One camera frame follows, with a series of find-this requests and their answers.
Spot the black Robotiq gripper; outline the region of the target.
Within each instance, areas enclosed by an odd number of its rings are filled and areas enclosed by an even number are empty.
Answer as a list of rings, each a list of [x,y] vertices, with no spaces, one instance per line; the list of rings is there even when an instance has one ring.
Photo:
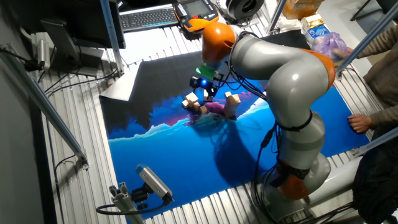
[[[196,89],[196,88],[205,89],[208,94],[208,97],[214,97],[218,92],[218,87],[216,85],[214,85],[214,83],[212,81],[209,81],[204,78],[198,78],[196,76],[192,76],[190,78],[189,85],[193,89]]]

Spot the bare human hand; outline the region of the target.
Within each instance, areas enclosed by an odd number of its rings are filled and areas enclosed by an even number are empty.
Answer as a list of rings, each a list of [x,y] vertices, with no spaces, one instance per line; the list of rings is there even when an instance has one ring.
[[[373,126],[371,117],[363,114],[352,114],[348,117],[348,122],[357,134],[364,134]]]
[[[337,60],[343,60],[346,57],[349,56],[349,54],[353,51],[352,48],[348,47],[346,50],[341,50],[341,49],[333,49],[333,55]]]

